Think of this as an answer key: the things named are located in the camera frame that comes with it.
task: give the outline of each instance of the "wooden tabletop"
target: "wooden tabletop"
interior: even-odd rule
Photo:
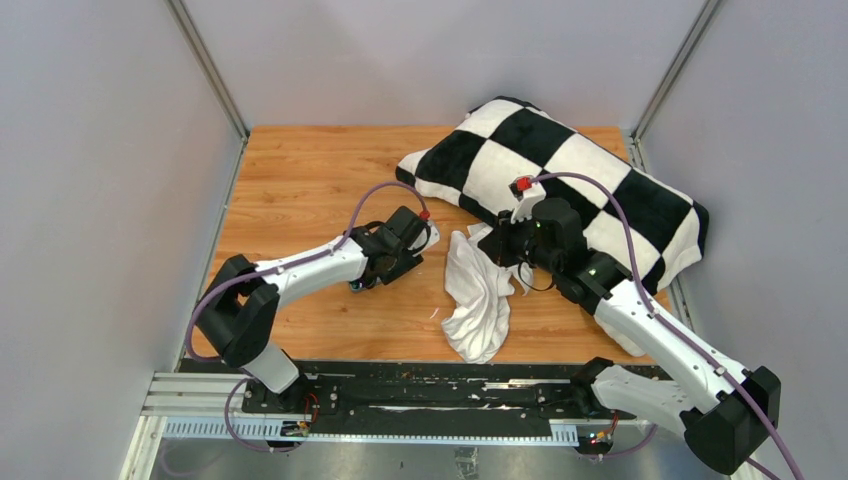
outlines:
[[[341,232],[353,207],[374,184],[394,180],[404,155],[429,148],[452,127],[256,127],[239,173],[210,280],[221,263],[242,253],[251,261],[285,257],[322,245]],[[621,158],[614,127],[580,131]],[[400,205],[416,210],[402,189],[386,188],[365,204],[357,224],[386,220]],[[444,290],[450,232],[479,220],[448,203],[428,200],[442,240],[424,262],[388,286],[352,293],[346,284],[301,298],[277,313],[272,338],[292,358],[462,361],[441,321],[456,306]],[[539,285],[550,281],[537,273]],[[667,304],[664,294],[660,294]],[[624,352],[591,316],[556,290],[509,297],[506,342],[494,362],[583,363],[602,356],[652,363]],[[195,331],[201,354],[214,353]]]

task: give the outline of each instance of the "gray floor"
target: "gray floor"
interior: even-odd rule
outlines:
[[[638,443],[635,427],[619,427],[620,448]],[[192,477],[203,479],[310,479],[310,480],[502,480],[502,479],[685,479],[718,480],[727,477],[704,467],[681,440],[658,432],[642,451],[602,464],[578,457],[560,447],[457,447],[449,445],[305,444],[288,454],[245,450],[231,441],[178,440],[168,465],[185,472],[223,455]],[[172,478],[158,466],[152,479]]]

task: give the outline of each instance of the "wire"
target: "wire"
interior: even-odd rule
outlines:
[[[766,427],[769,435],[774,440],[774,443],[777,445],[778,450],[780,450],[781,455],[783,455],[784,460],[786,460],[786,464],[789,466],[789,469],[792,471],[792,475],[796,480],[804,480],[804,475],[801,473],[801,468],[798,466],[798,463],[792,457],[792,453],[789,451],[789,447],[783,441],[783,438],[777,432],[777,429],[774,428],[774,425],[769,421],[763,409],[760,408],[759,404],[751,397],[751,394],[745,390],[739,382],[733,378],[733,375],[730,372],[722,367],[721,363],[716,360],[712,355],[709,354],[706,350],[701,348],[694,340],[686,336],[683,332],[681,332],[677,327],[675,327],[667,318],[663,317],[659,312],[654,309],[653,303],[651,302],[651,297],[648,294],[648,291],[645,290],[645,287],[642,285],[642,276],[639,274],[639,267],[636,264],[636,249],[633,246],[633,237],[630,233],[630,224],[627,222],[627,217],[624,215],[624,210],[621,208],[621,204],[618,203],[615,196],[613,196],[612,192],[607,190],[600,182],[595,180],[594,178],[588,177],[586,175],[582,175],[579,173],[571,173],[571,172],[555,172],[555,173],[546,173],[543,175],[539,175],[530,180],[530,183],[538,183],[542,180],[547,180],[550,178],[556,177],[568,177],[568,178],[576,178],[578,180],[583,180],[594,185],[598,188],[610,201],[613,208],[615,209],[616,214],[618,215],[619,220],[621,221],[622,226],[624,227],[624,237],[627,241],[627,253],[630,257],[630,270],[633,272],[633,283],[636,286],[636,291],[639,294],[639,297],[642,298],[642,302],[644,302],[645,307],[649,309],[649,313],[660,322],[660,324],[665,327],[668,331],[673,333],[676,337],[678,337],[683,343],[689,346],[692,350],[694,350],[698,355],[700,355],[711,367],[713,367],[717,371],[723,371],[722,377],[727,380],[727,382],[742,396],[748,406],[754,411],[754,414],[757,418],[762,422],[762,424]]]
[[[548,290],[554,288],[555,282],[554,282],[553,276],[551,276],[551,284],[548,285],[548,288],[536,288],[533,285],[529,284],[526,280],[524,280],[524,277],[521,276],[521,266],[524,265],[525,263],[527,263],[527,262],[525,262],[524,260],[522,260],[521,262],[518,263],[518,279],[521,280],[521,283],[523,283],[524,285],[527,285],[527,287],[529,287],[530,290],[534,290],[536,292],[547,292]]]
[[[748,464],[749,464],[749,465],[751,465],[752,467],[754,467],[754,468],[756,468],[757,470],[759,470],[759,471],[760,471],[760,473],[762,473],[763,475],[767,476],[767,477],[769,478],[769,480],[780,480],[780,478],[778,478],[778,476],[777,476],[777,475],[775,475],[775,474],[774,474],[774,472],[772,472],[771,470],[769,470],[769,469],[767,469],[766,467],[762,466],[762,465],[760,464],[760,462],[758,462],[758,461],[754,460],[753,458],[749,458],[748,460],[746,460],[746,462],[748,462]]]
[[[315,400],[315,407],[312,408],[312,422],[311,422],[312,424],[315,424],[315,420],[318,419],[318,408],[317,407],[319,406],[318,404],[320,402],[318,401],[318,397],[316,397],[314,393],[306,394],[306,408],[303,411],[304,415],[309,415],[309,397],[312,397],[312,399]]]
[[[186,347],[186,353],[188,354],[188,356],[191,357],[193,360],[196,360],[198,362],[217,362],[218,360],[221,359],[221,357],[217,356],[217,355],[211,356],[211,357],[201,356],[200,354],[197,353],[197,351],[194,350],[194,346],[192,346],[192,344],[191,344],[191,334],[194,331],[195,325],[197,325],[197,320],[200,318],[200,313],[203,311],[204,308],[206,308],[207,305],[209,305],[209,302],[211,302],[213,299],[217,298],[218,295],[221,295],[222,293],[224,293],[228,288],[232,287],[233,285],[236,285],[236,284],[239,284],[239,283],[242,283],[242,282],[249,282],[250,280],[253,280],[255,278],[263,277],[263,276],[268,275],[270,273],[280,272],[280,271],[287,269],[287,268],[293,268],[293,267],[296,267],[298,265],[303,265],[303,264],[309,263],[313,260],[318,260],[319,258],[326,257],[327,255],[335,252],[336,250],[341,248],[341,246],[344,245],[344,243],[347,242],[347,240],[350,238],[350,234],[353,231],[354,225],[356,224],[357,217],[359,217],[359,212],[362,210],[362,206],[365,204],[365,200],[367,200],[368,197],[370,197],[377,190],[380,190],[381,188],[385,188],[385,187],[400,187],[400,188],[404,188],[406,190],[409,190],[410,192],[415,194],[415,196],[418,198],[418,201],[421,203],[422,212],[428,212],[427,204],[426,204],[426,202],[424,202],[424,197],[422,197],[421,194],[418,193],[417,190],[410,187],[409,185],[407,185],[405,183],[401,183],[401,182],[383,182],[383,183],[378,183],[377,185],[374,185],[373,187],[371,187],[370,190],[368,190],[367,192],[365,192],[364,195],[362,195],[362,198],[359,199],[359,203],[357,203],[356,208],[353,209],[353,215],[351,215],[351,217],[350,217],[350,222],[347,225],[347,230],[345,230],[344,234],[342,235],[342,238],[338,242],[336,242],[332,247],[330,247],[326,250],[321,250],[320,252],[317,252],[317,253],[313,253],[312,255],[307,255],[303,258],[298,258],[296,260],[292,260],[292,261],[285,263],[283,265],[278,265],[278,266],[266,268],[266,269],[263,269],[263,270],[257,270],[255,272],[246,273],[244,275],[239,275],[237,277],[234,277],[234,278],[227,280],[226,282],[223,282],[222,284],[213,288],[209,293],[204,295],[203,298],[200,299],[200,302],[198,302],[197,306],[194,307],[194,310],[191,313],[191,319],[188,322],[188,328],[186,328],[184,343],[185,343],[185,347]]]
[[[227,395],[227,401],[224,402],[224,425],[227,427],[227,433],[233,437],[233,440],[236,441],[242,447],[253,450],[254,452],[262,452],[262,453],[285,453],[291,452],[300,446],[300,444],[295,445],[294,447],[283,447],[283,448],[273,448],[273,447],[259,447],[252,443],[248,443],[247,440],[238,436],[235,428],[233,428],[233,424],[230,422],[230,404],[233,402],[233,397],[235,397],[236,392],[242,385],[247,383],[250,380],[250,377],[244,377],[238,382],[236,382],[236,386],[230,391],[230,394]]]
[[[615,427],[617,427],[617,426],[618,426],[618,411],[616,410],[615,413],[612,416],[612,425],[610,426],[610,428],[602,431],[601,433],[603,433],[604,436],[610,436],[610,435],[612,435],[612,432],[615,431]]]
[[[636,445],[634,445],[634,446],[632,446],[632,447],[630,447],[626,450],[622,450],[620,452],[608,453],[606,455],[583,454],[583,456],[588,457],[588,458],[592,458],[592,459],[595,459],[595,460],[605,460],[607,458],[624,457],[624,456],[630,455],[631,453],[636,453],[639,450],[642,450],[643,448],[645,448],[646,445],[651,443],[651,439],[653,439],[654,435],[656,435],[656,434],[657,434],[657,426],[651,425],[651,429],[648,430],[648,433],[647,433],[647,435],[645,435],[645,438],[643,438],[641,442],[637,443]]]

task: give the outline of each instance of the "black joint housing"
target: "black joint housing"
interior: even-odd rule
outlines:
[[[766,367],[748,376],[742,387],[763,409],[777,428],[780,410],[780,379]],[[697,409],[681,412],[686,426],[683,438],[693,453],[713,470],[731,475],[768,438],[760,422],[738,391],[725,395],[720,403],[702,414]]]
[[[351,233],[351,239],[362,247],[362,253],[368,258],[365,272],[355,281],[358,289],[373,288],[379,283],[388,285],[401,275],[418,266],[423,259],[418,253],[426,245],[412,250],[412,246],[428,232],[427,222],[407,207],[398,208],[385,222],[375,222],[365,227],[357,227]]]
[[[204,295],[218,285],[254,272],[256,265],[244,255],[227,259]],[[244,304],[239,296],[246,297]],[[280,295],[275,285],[261,278],[240,282],[212,299],[200,312],[197,327],[230,367],[238,368],[255,359],[271,338],[271,326]]]
[[[595,357],[589,360],[586,365],[571,377],[571,385],[574,386],[574,400],[580,413],[588,417],[596,412],[605,410],[601,405],[595,393],[592,391],[592,384],[598,375],[613,366],[612,360],[603,357]]]

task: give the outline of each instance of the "red connector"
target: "red connector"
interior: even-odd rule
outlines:
[[[515,186],[518,188],[519,192],[523,192],[525,190],[530,190],[533,184],[530,183],[530,177],[521,177],[515,181]]]

